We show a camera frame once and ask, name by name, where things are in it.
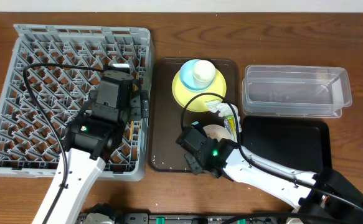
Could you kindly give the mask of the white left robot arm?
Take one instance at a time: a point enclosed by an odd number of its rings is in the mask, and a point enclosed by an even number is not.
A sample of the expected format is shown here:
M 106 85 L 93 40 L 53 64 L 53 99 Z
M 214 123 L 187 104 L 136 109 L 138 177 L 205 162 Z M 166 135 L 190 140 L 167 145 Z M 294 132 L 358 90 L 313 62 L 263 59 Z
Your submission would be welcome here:
M 121 144 L 127 124 L 149 115 L 149 93 L 129 65 L 115 63 L 100 71 L 98 90 L 65 128 L 60 162 L 34 223 L 75 223 L 91 187 Z

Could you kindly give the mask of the yellow green snack wrapper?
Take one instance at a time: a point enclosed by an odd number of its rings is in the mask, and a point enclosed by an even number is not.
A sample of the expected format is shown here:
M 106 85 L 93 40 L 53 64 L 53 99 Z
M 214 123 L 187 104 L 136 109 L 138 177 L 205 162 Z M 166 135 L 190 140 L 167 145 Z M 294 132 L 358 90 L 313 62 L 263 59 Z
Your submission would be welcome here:
M 237 142 L 237 130 L 235 125 L 235 118 L 231 115 L 224 117 L 224 126 L 227 131 L 231 134 L 232 139 Z

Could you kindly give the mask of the white tissue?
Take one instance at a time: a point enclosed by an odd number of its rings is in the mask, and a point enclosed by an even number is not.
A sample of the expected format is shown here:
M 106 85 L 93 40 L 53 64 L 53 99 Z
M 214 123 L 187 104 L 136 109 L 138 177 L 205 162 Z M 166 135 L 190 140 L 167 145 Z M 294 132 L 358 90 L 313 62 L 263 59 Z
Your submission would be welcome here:
M 217 113 L 219 117 L 233 116 L 231 107 L 227 103 L 214 100 L 206 102 L 205 105 L 211 113 Z

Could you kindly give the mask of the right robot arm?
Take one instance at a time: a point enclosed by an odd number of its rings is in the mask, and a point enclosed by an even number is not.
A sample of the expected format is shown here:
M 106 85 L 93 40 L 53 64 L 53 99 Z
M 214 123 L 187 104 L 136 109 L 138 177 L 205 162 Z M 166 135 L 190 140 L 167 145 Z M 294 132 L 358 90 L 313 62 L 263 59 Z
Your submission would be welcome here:
M 340 172 L 294 170 L 264 159 L 242 146 L 239 140 L 208 137 L 195 122 L 181 127 L 176 143 L 186 150 L 186 161 L 195 175 L 252 185 L 291 205 L 302 223 L 322 219 L 363 223 L 363 193 Z

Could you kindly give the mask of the wooden chopstick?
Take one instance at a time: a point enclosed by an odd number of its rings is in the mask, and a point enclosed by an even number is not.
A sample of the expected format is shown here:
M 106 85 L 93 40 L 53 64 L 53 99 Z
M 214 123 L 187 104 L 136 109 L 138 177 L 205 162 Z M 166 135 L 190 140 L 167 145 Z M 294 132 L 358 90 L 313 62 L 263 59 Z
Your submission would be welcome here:
M 129 135 L 129 140 L 132 141 L 133 140 L 133 135 L 134 135 L 134 121 L 130 122 L 130 135 Z

